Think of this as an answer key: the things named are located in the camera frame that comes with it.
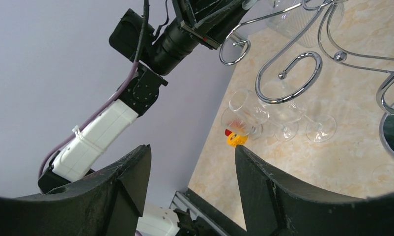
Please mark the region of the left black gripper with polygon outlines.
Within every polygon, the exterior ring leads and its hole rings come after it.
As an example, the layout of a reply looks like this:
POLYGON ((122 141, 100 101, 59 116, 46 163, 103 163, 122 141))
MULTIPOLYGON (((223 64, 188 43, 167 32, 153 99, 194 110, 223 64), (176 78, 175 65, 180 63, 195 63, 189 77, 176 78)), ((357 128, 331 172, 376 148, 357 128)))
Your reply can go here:
POLYGON ((176 22, 191 39, 218 49, 248 10, 242 0, 174 0, 176 22))

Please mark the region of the clear wine glass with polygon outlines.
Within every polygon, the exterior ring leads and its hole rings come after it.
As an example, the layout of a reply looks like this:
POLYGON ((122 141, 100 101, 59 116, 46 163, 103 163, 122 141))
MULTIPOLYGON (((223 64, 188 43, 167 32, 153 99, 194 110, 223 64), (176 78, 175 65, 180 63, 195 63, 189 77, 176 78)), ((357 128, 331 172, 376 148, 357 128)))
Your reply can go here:
MULTIPOLYGON (((294 91, 293 87, 283 80, 270 80, 261 87, 261 92, 271 98, 281 98, 294 91)), ((281 104, 261 102, 269 114, 269 121, 276 126, 275 137, 280 142, 293 139, 299 129, 301 115, 294 101, 281 104)))
POLYGON ((317 115, 311 117, 307 114, 307 109, 300 103, 290 101, 290 105, 295 109, 296 114, 307 122, 306 136, 309 140, 315 143, 328 141, 337 131, 337 122, 327 114, 317 115))

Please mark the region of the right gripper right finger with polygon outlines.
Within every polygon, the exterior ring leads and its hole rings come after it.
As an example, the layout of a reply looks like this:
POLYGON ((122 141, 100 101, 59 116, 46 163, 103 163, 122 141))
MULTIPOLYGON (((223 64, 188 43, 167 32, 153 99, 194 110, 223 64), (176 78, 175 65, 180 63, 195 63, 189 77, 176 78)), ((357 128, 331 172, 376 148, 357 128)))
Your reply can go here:
POLYGON ((250 236, 394 236, 394 192, 356 198, 304 182, 235 149, 239 193, 250 236))

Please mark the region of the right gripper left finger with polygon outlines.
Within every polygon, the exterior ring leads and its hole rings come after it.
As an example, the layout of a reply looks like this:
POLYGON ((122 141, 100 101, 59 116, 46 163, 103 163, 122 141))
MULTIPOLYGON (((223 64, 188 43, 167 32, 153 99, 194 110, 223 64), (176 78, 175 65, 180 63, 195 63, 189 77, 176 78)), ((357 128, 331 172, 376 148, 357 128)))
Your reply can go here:
POLYGON ((143 216, 151 147, 46 194, 0 197, 0 236, 132 236, 143 216))

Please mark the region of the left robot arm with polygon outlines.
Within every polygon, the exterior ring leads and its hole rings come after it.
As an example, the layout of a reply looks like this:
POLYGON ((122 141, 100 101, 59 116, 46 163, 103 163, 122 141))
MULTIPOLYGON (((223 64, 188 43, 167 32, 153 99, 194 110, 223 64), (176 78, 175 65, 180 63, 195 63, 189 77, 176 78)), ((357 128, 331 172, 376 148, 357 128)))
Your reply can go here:
POLYGON ((72 134, 53 148, 38 172, 42 193, 91 173, 92 164, 159 97, 164 79, 196 46, 220 48, 251 7, 248 0, 175 0, 175 18, 157 28, 149 23, 150 2, 143 13, 128 9, 109 37, 112 48, 132 62, 116 92, 72 134))

